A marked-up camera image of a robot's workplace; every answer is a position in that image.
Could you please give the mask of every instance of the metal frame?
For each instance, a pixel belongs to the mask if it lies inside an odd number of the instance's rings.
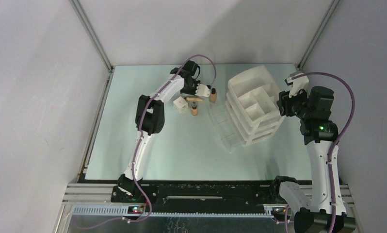
[[[306,49],[301,61],[297,65],[300,70],[303,70],[306,61],[312,53],[312,50],[315,48],[318,40],[322,36],[326,26],[329,24],[331,17],[335,14],[337,7],[340,5],[342,0],[333,0],[329,6],[328,11],[326,12],[320,26],[318,27],[315,35],[313,36],[311,42],[309,43],[308,48]],[[87,17],[80,0],[70,0],[73,9],[78,15],[79,20],[81,21],[84,29],[86,30],[92,44],[95,46],[98,54],[100,55],[102,61],[104,62],[108,70],[108,78],[106,81],[105,88],[103,90],[101,100],[95,115],[94,124],[91,129],[88,146],[83,155],[82,164],[78,173],[77,182],[83,182],[84,175],[86,173],[87,165],[91,156],[92,148],[95,142],[95,137],[98,132],[99,123],[102,117],[103,108],[107,99],[108,91],[111,85],[111,80],[113,77],[114,68],[103,49],[103,46],[98,39],[98,36],[95,33],[95,30],[92,27],[92,24]],[[124,209],[127,209],[128,206],[134,206],[135,203],[112,203],[111,195],[112,189],[115,186],[116,181],[90,181],[91,183],[71,183],[67,185],[65,195],[61,204],[61,208],[54,225],[54,233],[66,233],[68,232],[69,223],[71,221],[72,215],[111,215],[111,216],[123,216]],[[347,185],[341,185],[342,199],[345,203],[347,214],[349,216],[357,216],[357,210],[355,208],[354,201],[351,196],[351,192]],[[312,194],[311,185],[301,185],[302,191],[310,197]],[[271,211],[276,208],[284,208],[285,204],[264,204],[265,214],[184,214],[184,213],[156,213],[152,214],[155,216],[197,216],[197,217],[273,217]],[[363,229],[359,218],[356,218],[357,222],[357,232],[362,233]]]
[[[78,18],[81,21],[83,28],[85,29],[86,33],[88,34],[89,38],[91,39],[92,44],[95,46],[98,54],[100,55],[102,61],[104,62],[106,68],[108,69],[108,72],[112,72],[113,66],[112,66],[111,62],[109,61],[109,58],[106,55],[106,52],[102,47],[101,41],[99,40],[97,34],[95,33],[95,30],[92,27],[92,24],[88,19],[88,16],[86,16],[86,13],[82,7],[81,2],[79,0],[69,0],[69,1],[71,2],[72,7],[74,8],[75,12],[77,13]]]
[[[129,206],[141,205],[143,203],[112,203],[111,194],[114,184],[68,184],[62,205],[55,223],[54,233],[68,232],[69,223],[73,215],[93,215],[93,216],[129,216],[127,209]],[[301,185],[301,190],[305,195],[311,197],[312,186]],[[341,185],[342,200],[345,203],[348,216],[357,216],[354,200],[348,185]],[[187,214],[187,213],[158,213],[153,212],[152,217],[264,217],[272,218],[272,211],[285,208],[286,204],[264,204],[263,214]],[[362,227],[357,218],[357,232],[362,233]]]
[[[104,87],[104,90],[102,92],[101,99],[99,101],[97,113],[94,117],[93,126],[91,128],[91,132],[90,132],[89,137],[88,137],[88,144],[87,144],[87,147],[85,149],[85,153],[82,157],[82,162],[81,162],[81,166],[79,168],[77,182],[79,181],[79,178],[81,177],[81,175],[86,173],[86,170],[88,168],[89,159],[91,157],[91,152],[92,152],[92,149],[94,147],[95,138],[96,138],[97,133],[98,133],[98,128],[99,128],[99,124],[101,121],[102,112],[103,112],[103,109],[105,107],[105,102],[106,102],[106,98],[108,96],[109,88],[111,87],[113,72],[114,72],[114,69],[108,73],[108,77],[107,77],[107,80],[105,82],[105,87]]]
[[[338,9],[338,6],[342,0],[332,0],[331,4],[329,5],[328,10],[326,11],[325,16],[322,19],[321,24],[319,25],[318,29],[316,30],[312,40],[310,41],[308,48],[305,50],[304,55],[301,58],[301,61],[298,64],[298,68],[300,70],[304,69],[304,66],[310,57],[313,49],[315,48],[316,44],[318,43],[318,40],[322,36],[323,32],[325,31],[326,27],[329,24],[329,21],[331,20],[332,16],[335,14],[336,10]]]

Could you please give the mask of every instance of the cable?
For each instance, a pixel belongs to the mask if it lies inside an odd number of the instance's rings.
[[[288,210],[289,210],[289,205],[286,206],[285,208],[285,230],[286,230],[286,233],[289,233],[289,230],[288,230],[288,220],[287,220],[287,217],[288,217]]]
[[[201,74],[201,67],[199,67],[198,66],[198,76],[196,77],[196,79],[195,80],[197,80],[198,79],[198,77],[199,77],[199,75]]]
[[[340,132],[339,136],[331,144],[331,147],[329,148],[329,152],[328,152],[328,170],[329,170],[329,181],[330,181],[330,185],[331,185],[331,199],[332,199],[332,221],[331,221],[331,225],[329,227],[328,233],[332,233],[334,226],[335,226],[335,220],[336,220],[336,205],[335,205],[336,204],[336,194],[335,194],[336,191],[335,191],[335,179],[334,179],[334,175],[333,175],[334,173],[333,173],[333,169],[332,169],[332,153],[335,149],[335,146],[339,143],[340,138],[343,136],[343,134],[348,129],[348,126],[351,124],[352,118],[354,117],[355,96],[354,96],[354,92],[352,91],[351,87],[349,87],[349,85],[343,79],[341,79],[340,77],[333,75],[333,74],[323,73],[323,72],[309,72],[309,73],[300,74],[300,75],[297,75],[295,77],[292,77],[292,80],[295,80],[295,79],[303,77],[303,76],[308,76],[308,75],[323,75],[323,76],[327,76],[327,77],[338,80],[348,90],[349,95],[351,96],[351,102],[352,102],[351,113],[349,114],[348,121],[346,122],[346,124],[343,127],[342,131]]]

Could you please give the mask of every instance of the white plastic drawer organizer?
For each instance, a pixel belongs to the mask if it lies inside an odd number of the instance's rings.
[[[284,116],[276,104],[280,89],[265,66],[246,70],[228,82],[226,94],[226,115],[243,146],[272,137],[281,125]],[[211,118],[215,122],[218,110],[213,110]],[[218,130],[228,149],[234,146],[232,135],[226,129]]]

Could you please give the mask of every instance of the white wall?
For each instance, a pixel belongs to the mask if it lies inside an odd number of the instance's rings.
[[[343,1],[305,71],[330,72],[353,89],[356,112],[339,146],[339,173],[349,184],[365,232],[387,232],[387,0]],[[311,78],[335,90],[339,130],[350,101],[341,84]]]
[[[0,1],[0,232],[51,232],[107,70],[69,1]]]
[[[197,53],[217,63],[298,63],[331,1],[81,2],[113,65],[172,65]]]

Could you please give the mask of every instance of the black bracket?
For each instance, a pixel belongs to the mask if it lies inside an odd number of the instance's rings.
[[[181,89],[181,94],[195,95],[198,85],[201,83],[199,80],[195,80],[192,77],[195,75],[196,70],[199,68],[198,64],[193,61],[188,61],[178,73],[184,79],[184,86]],[[179,68],[173,68],[171,74],[176,74]]]
[[[279,93],[276,102],[281,116],[297,116],[301,120],[301,134],[305,145],[311,141],[335,141],[338,127],[329,120],[334,91],[323,86],[314,86],[308,97],[305,90],[299,90],[296,96],[289,98],[289,91]]]
[[[156,187],[156,185],[143,185],[142,189],[148,195],[151,202],[155,203],[157,200],[156,194],[158,193],[158,188]],[[146,199],[136,186],[135,181],[125,177],[125,174],[122,174],[119,177],[116,186],[114,186],[112,189],[111,202],[144,203],[146,202]]]
[[[279,194],[279,188],[281,187],[281,183],[285,181],[299,184],[298,181],[293,177],[276,176],[275,180],[272,181],[271,185],[269,186],[269,194],[273,203],[286,203],[286,201]]]
[[[136,127],[139,127],[139,122],[142,118],[145,106],[148,103],[150,97],[141,95],[138,100],[138,108],[136,109],[135,123]],[[148,135],[153,133],[159,133],[165,124],[165,111],[163,102],[160,100],[152,100],[148,109],[153,109],[152,112],[146,112],[144,121],[142,122],[142,130],[148,132]]]
[[[332,215],[326,213],[312,213],[305,208],[296,212],[294,227],[296,233],[319,233],[329,229]],[[356,221],[346,215],[336,216],[333,233],[351,233],[356,229]]]

